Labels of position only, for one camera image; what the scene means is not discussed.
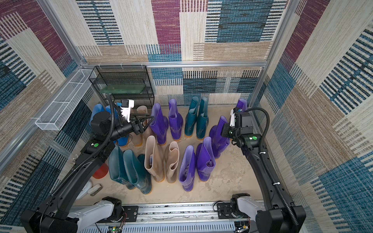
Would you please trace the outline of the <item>beige rain boot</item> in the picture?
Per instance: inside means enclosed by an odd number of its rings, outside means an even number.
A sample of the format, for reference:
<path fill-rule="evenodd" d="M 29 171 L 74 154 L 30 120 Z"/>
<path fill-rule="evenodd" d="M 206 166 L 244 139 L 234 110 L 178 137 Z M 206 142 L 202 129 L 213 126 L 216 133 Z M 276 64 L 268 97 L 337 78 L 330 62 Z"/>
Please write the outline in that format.
<path fill-rule="evenodd" d="M 144 166 L 156 182 L 162 182 L 165 179 L 164 152 L 154 136 L 147 138 Z"/>
<path fill-rule="evenodd" d="M 146 114 L 148 114 L 148 108 L 144 105 L 139 106 L 137 108 L 137 113 L 142 114 L 142 117 L 146 117 Z M 147 140 L 149 136 L 154 136 L 154 133 L 150 126 L 147 127 L 147 129 L 143 133 L 143 136 L 144 136 L 144 140 Z"/>
<path fill-rule="evenodd" d="M 142 134 L 136 135 L 134 132 L 130 134 L 132 136 L 132 143 L 135 147 L 139 147 L 143 143 Z"/>

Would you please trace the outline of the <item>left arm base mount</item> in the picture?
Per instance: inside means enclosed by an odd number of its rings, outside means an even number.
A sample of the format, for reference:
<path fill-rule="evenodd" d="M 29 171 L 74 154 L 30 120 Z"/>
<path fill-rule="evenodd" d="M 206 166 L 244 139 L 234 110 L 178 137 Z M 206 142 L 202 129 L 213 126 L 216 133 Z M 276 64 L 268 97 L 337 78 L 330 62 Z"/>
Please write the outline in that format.
<path fill-rule="evenodd" d="M 122 201 L 113 197 L 105 197 L 100 202 L 70 212 L 67 219 L 72 220 L 78 226 L 78 232 L 100 221 L 104 223 L 135 222 L 139 207 L 137 205 L 123 206 Z"/>

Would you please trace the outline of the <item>purple rain boot front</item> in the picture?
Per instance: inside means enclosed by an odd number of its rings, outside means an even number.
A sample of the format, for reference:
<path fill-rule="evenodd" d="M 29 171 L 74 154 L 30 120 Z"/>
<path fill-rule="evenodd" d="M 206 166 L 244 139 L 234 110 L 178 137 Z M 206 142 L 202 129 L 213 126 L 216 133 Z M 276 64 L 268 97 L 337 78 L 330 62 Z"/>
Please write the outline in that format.
<path fill-rule="evenodd" d="M 196 150 L 197 156 L 197 172 L 201 181 L 206 182 L 211 173 L 213 172 L 216 161 L 212 149 L 212 139 L 211 137 L 206 137 L 203 142 L 197 146 Z"/>

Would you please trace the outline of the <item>beige rain boot wall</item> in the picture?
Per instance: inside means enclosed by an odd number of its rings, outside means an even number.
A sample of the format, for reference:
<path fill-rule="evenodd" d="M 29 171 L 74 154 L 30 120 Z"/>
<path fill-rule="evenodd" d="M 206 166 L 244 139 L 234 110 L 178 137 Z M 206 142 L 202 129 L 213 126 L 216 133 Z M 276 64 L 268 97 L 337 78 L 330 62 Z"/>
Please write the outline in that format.
<path fill-rule="evenodd" d="M 165 149 L 165 173 L 168 183 L 174 183 L 177 178 L 180 150 L 176 141 L 171 142 Z"/>

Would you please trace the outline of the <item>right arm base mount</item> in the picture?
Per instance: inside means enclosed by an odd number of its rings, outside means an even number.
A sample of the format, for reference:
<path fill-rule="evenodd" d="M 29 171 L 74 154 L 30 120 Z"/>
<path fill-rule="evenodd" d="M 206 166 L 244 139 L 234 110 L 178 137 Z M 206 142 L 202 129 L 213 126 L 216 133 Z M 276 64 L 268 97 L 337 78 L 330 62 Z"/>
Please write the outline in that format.
<path fill-rule="evenodd" d="M 254 200 L 248 193 L 233 194 L 229 202 L 216 201 L 213 211 L 219 219 L 250 218 L 255 220 L 259 211 L 265 211 L 264 203 Z"/>

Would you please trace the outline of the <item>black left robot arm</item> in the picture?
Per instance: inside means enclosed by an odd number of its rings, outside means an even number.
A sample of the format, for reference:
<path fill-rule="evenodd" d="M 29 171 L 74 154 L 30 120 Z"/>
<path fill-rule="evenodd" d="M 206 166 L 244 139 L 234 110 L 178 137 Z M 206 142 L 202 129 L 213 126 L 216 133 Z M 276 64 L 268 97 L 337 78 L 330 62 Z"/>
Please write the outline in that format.
<path fill-rule="evenodd" d="M 114 141 L 131 133 L 142 134 L 154 121 L 149 114 L 131 113 L 133 100 L 125 100 L 116 107 L 107 94 L 110 111 L 93 116 L 93 137 L 86 143 L 72 169 L 50 196 L 35 210 L 26 210 L 21 223 L 28 233 L 78 233 L 102 219 L 119 219 L 121 201 L 108 197 L 80 213 L 71 208 L 93 174 L 106 162 L 115 148 Z"/>

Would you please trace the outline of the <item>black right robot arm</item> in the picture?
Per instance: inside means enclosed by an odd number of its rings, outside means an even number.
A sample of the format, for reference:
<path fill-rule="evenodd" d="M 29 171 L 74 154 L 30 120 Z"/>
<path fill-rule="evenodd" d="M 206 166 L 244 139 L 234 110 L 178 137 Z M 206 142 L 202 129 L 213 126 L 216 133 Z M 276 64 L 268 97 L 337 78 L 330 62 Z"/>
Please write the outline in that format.
<path fill-rule="evenodd" d="M 251 124 L 251 111 L 261 111 L 266 117 L 262 134 L 255 134 Z M 236 206 L 247 216 L 254 216 L 260 233 L 298 233 L 306 219 L 304 207 L 296 205 L 284 189 L 279 176 L 270 160 L 264 143 L 270 126 L 270 116 L 259 107 L 243 111 L 235 107 L 231 122 L 224 124 L 219 131 L 221 136 L 232 139 L 232 144 L 239 147 L 250 163 L 262 192 L 264 209 L 255 210 L 253 204 L 244 204 L 244 197 L 239 197 Z"/>

